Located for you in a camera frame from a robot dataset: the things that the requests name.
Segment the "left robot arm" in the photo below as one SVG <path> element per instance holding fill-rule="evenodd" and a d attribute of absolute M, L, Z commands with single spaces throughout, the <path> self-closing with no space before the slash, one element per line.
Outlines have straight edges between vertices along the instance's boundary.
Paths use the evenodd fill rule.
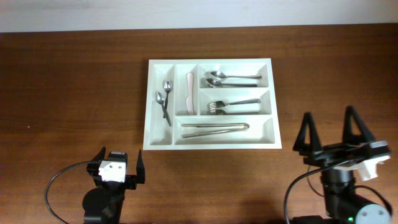
<path fill-rule="evenodd" d="M 136 174 L 127 174 L 128 155 L 125 152 L 111 151 L 106 154 L 103 147 L 88 163 L 86 171 L 93 178 L 95 188 L 83 197 L 85 223 L 119 223 L 126 190 L 135 190 L 137 185 L 146 182 L 146 172 L 139 151 Z"/>

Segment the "steel fork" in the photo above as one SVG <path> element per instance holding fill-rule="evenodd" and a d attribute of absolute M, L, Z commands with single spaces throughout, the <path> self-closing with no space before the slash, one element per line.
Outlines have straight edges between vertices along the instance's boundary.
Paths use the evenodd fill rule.
<path fill-rule="evenodd" d="M 261 100 L 259 98 L 253 98 L 249 100 L 243 100 L 243 101 L 235 101 L 235 102 L 226 102 L 226 101 L 213 101 L 207 104 L 207 109 L 208 110 L 215 110 L 217 108 L 224 108 L 225 106 L 229 105 L 245 105 L 245 104 L 259 104 L 261 103 Z"/>
<path fill-rule="evenodd" d="M 206 112 L 207 115 L 258 115 L 260 112 L 238 112 L 238 113 L 229 113 L 222 109 L 208 110 Z"/>

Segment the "steel kitchen tongs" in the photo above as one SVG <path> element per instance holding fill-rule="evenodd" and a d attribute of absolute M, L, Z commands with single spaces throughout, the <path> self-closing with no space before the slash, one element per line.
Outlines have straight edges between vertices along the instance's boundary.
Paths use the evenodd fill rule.
<path fill-rule="evenodd" d="M 224 124 L 183 124 L 184 128 L 221 128 L 213 131 L 199 131 L 190 134 L 182 134 L 182 138 L 195 138 L 214 134 L 233 133 L 245 131 L 250 128 L 247 123 L 224 123 Z"/>

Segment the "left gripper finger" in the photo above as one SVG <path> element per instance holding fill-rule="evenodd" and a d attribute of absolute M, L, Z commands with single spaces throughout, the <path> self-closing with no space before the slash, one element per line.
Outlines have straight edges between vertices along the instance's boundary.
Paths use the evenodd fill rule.
<path fill-rule="evenodd" d="M 92 158 L 91 161 L 92 162 L 100 162 L 100 161 L 102 161 L 104 159 L 104 157 L 105 157 L 105 153 L 106 153 L 106 147 L 103 146 L 101 148 L 101 150 L 99 151 L 99 153 L 97 153 L 97 155 L 95 155 L 95 157 Z"/>
<path fill-rule="evenodd" d="M 146 170 L 142 159 L 142 151 L 139 150 L 136 163 L 136 183 L 144 184 L 146 182 Z"/>

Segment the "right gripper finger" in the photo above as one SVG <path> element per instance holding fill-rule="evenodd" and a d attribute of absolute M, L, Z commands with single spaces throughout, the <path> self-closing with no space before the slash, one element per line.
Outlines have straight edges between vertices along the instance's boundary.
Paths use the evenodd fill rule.
<path fill-rule="evenodd" d="M 303 116 L 293 150 L 301 156 L 318 156 L 323 152 L 311 112 L 306 112 Z"/>
<path fill-rule="evenodd" d="M 343 143 L 360 145 L 376 140 L 354 106 L 347 106 L 343 125 Z"/>

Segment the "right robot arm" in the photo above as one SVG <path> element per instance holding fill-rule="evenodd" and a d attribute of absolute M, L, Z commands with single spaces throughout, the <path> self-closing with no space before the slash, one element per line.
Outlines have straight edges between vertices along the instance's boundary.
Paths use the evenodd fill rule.
<path fill-rule="evenodd" d="M 377 165 L 390 159 L 391 151 L 386 141 L 378 141 L 365 125 L 353 106 L 347 106 L 342 141 L 322 145 L 312 114 L 303 116 L 293 150 L 303 156 L 304 164 L 314 166 L 297 177 L 288 191 L 300 180 L 320 174 L 323 186 L 326 218 L 319 215 L 290 218 L 284 209 L 287 223 L 390 223 L 393 217 L 391 204 L 381 197 L 382 205 L 356 193 L 353 172 L 358 171 L 363 181 L 377 177 Z"/>

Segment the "steel tablespoon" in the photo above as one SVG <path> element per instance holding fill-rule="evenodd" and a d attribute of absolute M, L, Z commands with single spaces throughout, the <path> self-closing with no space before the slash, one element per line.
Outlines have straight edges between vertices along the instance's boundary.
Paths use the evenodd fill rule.
<path fill-rule="evenodd" d="M 223 88 L 223 87 L 257 87 L 257 84 L 230 84 L 216 81 L 212 78 L 207 78 L 205 83 L 210 88 Z"/>
<path fill-rule="evenodd" d="M 237 76 L 237 75 L 226 75 L 221 71 L 212 71 L 210 72 L 210 75 L 213 77 L 219 79 L 219 80 L 226 80 L 228 78 L 245 78 L 245 79 L 253 79 L 253 80 L 259 80 L 262 78 L 261 75 L 251 75 L 251 76 Z"/>

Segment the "small steel spoon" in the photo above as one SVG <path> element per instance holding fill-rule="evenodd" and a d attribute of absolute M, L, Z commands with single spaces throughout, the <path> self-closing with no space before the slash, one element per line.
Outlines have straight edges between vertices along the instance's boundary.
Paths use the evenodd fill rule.
<path fill-rule="evenodd" d="M 161 106 L 162 116 L 167 121 L 167 124 L 171 127 L 172 123 L 171 123 L 170 116 L 167 112 L 167 109 L 165 108 L 165 97 L 163 96 L 163 94 L 161 94 L 158 91 L 155 92 L 155 101 Z"/>
<path fill-rule="evenodd" d="M 171 81 L 166 81 L 164 83 L 164 90 L 166 92 L 166 98 L 164 102 L 165 109 L 168 107 L 168 102 L 169 102 L 169 93 L 173 90 L 172 82 Z"/>

